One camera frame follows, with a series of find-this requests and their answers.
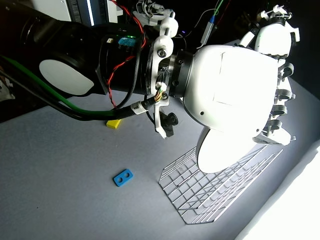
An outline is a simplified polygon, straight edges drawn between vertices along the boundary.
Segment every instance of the blue block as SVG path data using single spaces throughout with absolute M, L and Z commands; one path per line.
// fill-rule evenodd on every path
M 115 176 L 113 178 L 113 181 L 118 187 L 121 187 L 127 181 L 132 179 L 133 176 L 134 176 L 133 173 L 129 169 L 126 169 L 123 172 L 119 173 L 117 176 Z

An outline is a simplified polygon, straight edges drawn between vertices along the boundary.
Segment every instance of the yellow object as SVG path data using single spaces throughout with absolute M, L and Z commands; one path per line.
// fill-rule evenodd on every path
M 111 128 L 111 129 L 117 129 L 118 126 L 119 126 L 119 123 L 121 122 L 122 119 L 118 119 L 118 120 L 109 120 L 106 122 L 106 126 L 108 128 Z

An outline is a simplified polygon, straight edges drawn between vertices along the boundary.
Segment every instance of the bright white light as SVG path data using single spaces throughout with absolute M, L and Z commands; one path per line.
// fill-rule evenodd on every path
M 94 16 L 92 15 L 92 9 L 91 9 L 90 0 L 86 0 L 86 4 L 88 5 L 89 17 L 90 17 L 91 26 L 93 26 L 93 25 L 95 25 L 95 22 L 94 22 Z

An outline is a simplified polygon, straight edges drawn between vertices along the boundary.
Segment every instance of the metal wire basket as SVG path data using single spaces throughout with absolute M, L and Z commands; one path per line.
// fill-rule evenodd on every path
M 259 159 L 266 147 L 216 173 L 200 171 L 193 148 L 162 170 L 159 184 L 186 224 L 212 223 L 283 151 Z

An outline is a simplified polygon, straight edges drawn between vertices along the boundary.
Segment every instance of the gray table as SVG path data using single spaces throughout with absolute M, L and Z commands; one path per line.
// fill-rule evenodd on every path
M 196 146 L 202 130 L 180 102 L 165 108 L 179 118 L 167 140 L 145 114 L 124 119 L 117 130 L 50 107 L 0 124 L 0 239 L 234 239 L 319 136 L 319 101 L 295 82 L 292 87 L 297 99 L 282 120 L 298 140 L 217 222 L 202 225 L 185 225 L 158 184 L 162 169 Z M 124 96 L 113 95 L 118 103 Z M 100 95 L 72 101 L 111 108 Z M 112 178 L 126 168 L 134 177 L 117 187 Z

